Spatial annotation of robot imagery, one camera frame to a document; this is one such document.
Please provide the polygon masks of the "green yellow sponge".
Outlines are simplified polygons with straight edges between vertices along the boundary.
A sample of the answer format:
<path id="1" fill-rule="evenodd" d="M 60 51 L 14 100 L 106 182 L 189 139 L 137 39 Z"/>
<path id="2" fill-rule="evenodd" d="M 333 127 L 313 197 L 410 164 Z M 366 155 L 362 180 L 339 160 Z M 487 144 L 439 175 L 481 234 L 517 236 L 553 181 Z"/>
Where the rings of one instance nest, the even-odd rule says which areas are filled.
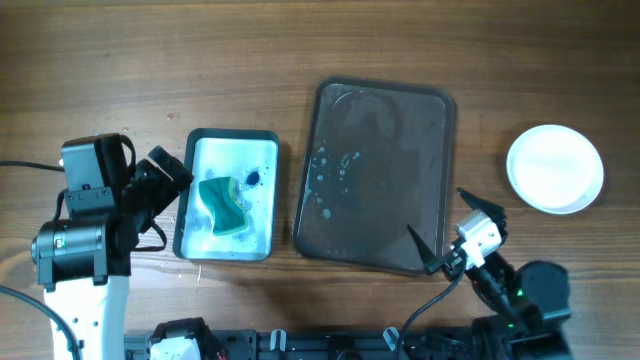
<path id="1" fill-rule="evenodd" d="M 214 236 L 235 234 L 248 226 L 246 210 L 236 198 L 236 186 L 233 177 L 217 177 L 198 184 L 200 199 L 212 219 Z"/>

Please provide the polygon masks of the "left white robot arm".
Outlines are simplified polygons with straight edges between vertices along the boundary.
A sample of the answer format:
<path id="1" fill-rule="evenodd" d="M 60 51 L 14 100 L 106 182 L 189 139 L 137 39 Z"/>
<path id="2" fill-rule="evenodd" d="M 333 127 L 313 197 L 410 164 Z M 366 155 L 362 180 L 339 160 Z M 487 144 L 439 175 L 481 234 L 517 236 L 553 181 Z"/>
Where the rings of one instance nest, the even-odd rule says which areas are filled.
<path id="1" fill-rule="evenodd" d="M 122 359 L 131 256 L 193 177 L 160 146 L 134 166 L 121 147 L 67 147 L 63 160 L 69 216 L 45 223 L 32 244 L 37 282 L 56 316 L 54 356 Z"/>

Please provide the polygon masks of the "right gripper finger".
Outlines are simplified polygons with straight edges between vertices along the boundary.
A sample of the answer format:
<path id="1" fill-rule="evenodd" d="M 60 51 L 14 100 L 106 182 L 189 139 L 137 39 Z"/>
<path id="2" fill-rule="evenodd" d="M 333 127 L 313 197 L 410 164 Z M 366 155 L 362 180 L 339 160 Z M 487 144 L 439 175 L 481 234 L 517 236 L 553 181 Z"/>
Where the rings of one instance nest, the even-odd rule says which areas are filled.
<path id="1" fill-rule="evenodd" d="M 407 226 L 407 230 L 416 245 L 425 273 L 438 272 L 443 267 L 444 258 L 436 256 L 411 225 Z"/>
<path id="2" fill-rule="evenodd" d="M 459 193 L 464 202 L 472 209 L 472 210 L 480 210 L 485 213 L 491 220 L 504 220 L 505 219 L 505 209 L 493 202 L 488 200 L 479 198 L 470 192 L 464 190 L 463 188 L 458 187 L 456 191 Z"/>

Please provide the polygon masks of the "white plate top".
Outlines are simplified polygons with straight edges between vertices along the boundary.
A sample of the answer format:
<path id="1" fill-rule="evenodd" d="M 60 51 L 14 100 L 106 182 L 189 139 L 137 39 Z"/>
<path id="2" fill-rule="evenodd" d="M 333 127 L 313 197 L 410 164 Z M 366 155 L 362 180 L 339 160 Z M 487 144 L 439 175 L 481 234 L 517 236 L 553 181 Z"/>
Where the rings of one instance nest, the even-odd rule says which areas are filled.
<path id="1" fill-rule="evenodd" d="M 586 209 L 604 186 L 604 164 L 595 146 L 561 125 L 523 132 L 510 146 L 505 167 L 515 193 L 529 206 L 553 215 Z"/>

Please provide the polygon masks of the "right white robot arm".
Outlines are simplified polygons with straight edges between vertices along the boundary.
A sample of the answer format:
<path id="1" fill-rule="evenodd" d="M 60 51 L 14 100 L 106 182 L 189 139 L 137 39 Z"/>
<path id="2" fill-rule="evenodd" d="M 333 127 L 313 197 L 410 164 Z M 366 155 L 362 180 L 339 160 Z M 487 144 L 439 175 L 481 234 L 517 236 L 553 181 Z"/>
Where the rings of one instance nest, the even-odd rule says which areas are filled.
<path id="1" fill-rule="evenodd" d="M 567 270 L 553 262 L 532 261 L 514 268 L 499 249 L 508 238 L 502 206 L 464 189 L 461 198 L 470 214 L 456 228 L 449 251 L 435 255 L 414 228 L 426 274 L 441 272 L 449 286 L 416 310 L 404 323 L 391 349 L 398 359 L 569 359 L 562 325 L 571 316 Z M 414 321 L 469 279 L 476 296 L 492 315 L 468 327 L 427 328 L 416 340 L 408 337 Z"/>

